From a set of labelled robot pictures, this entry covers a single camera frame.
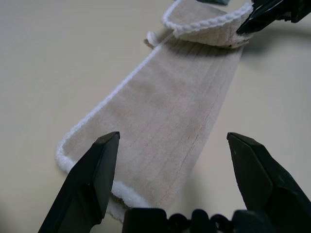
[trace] towel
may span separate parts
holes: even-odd
[[[169,208],[225,99],[242,53],[233,47],[247,40],[235,34],[237,19],[250,11],[247,4],[228,17],[195,0],[174,2],[162,19],[174,32],[60,141],[55,157],[69,172],[99,136],[121,133],[107,208],[116,219],[131,207]],[[185,27],[198,22],[202,30]]]

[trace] beige tabletop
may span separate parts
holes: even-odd
[[[226,10],[239,8],[231,0]],[[151,51],[171,0],[0,1],[0,232],[37,232],[66,175],[63,135]],[[204,151],[168,214],[245,208],[227,132],[264,144],[311,198],[311,17],[258,33]],[[110,216],[92,230],[121,232]]]

